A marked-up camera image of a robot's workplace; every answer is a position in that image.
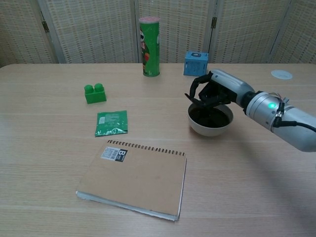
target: notebook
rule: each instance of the notebook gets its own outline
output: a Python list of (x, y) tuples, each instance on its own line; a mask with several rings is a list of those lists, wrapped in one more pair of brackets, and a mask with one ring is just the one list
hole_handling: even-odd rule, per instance
[(109, 140), (81, 179), (76, 194), (177, 221), (185, 168), (183, 152)]

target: white round mark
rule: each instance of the white round mark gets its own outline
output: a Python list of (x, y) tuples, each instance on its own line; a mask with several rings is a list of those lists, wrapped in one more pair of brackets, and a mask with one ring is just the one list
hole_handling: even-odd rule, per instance
[(293, 78), (291, 73), (283, 70), (274, 70), (271, 72), (271, 75), (282, 80), (290, 80)]

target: green led light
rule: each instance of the green led light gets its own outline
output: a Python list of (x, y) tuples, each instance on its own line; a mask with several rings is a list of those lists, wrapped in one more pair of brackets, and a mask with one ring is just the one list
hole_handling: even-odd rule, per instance
[(277, 106), (277, 105), (276, 105), (275, 103), (270, 103), (270, 104), (268, 104), (268, 107), (269, 107), (270, 109), (274, 109), (276, 106)]

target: blue box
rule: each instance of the blue box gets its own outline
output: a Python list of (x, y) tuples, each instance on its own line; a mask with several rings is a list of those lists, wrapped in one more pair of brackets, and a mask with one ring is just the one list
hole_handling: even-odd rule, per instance
[(203, 76), (206, 74), (208, 53), (188, 51), (184, 62), (183, 75)]

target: notebook label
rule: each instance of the notebook label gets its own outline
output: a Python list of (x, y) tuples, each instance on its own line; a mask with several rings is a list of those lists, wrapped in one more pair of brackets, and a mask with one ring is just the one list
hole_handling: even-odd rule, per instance
[(101, 158), (123, 162), (126, 154), (127, 150), (115, 147), (106, 147), (101, 155)]

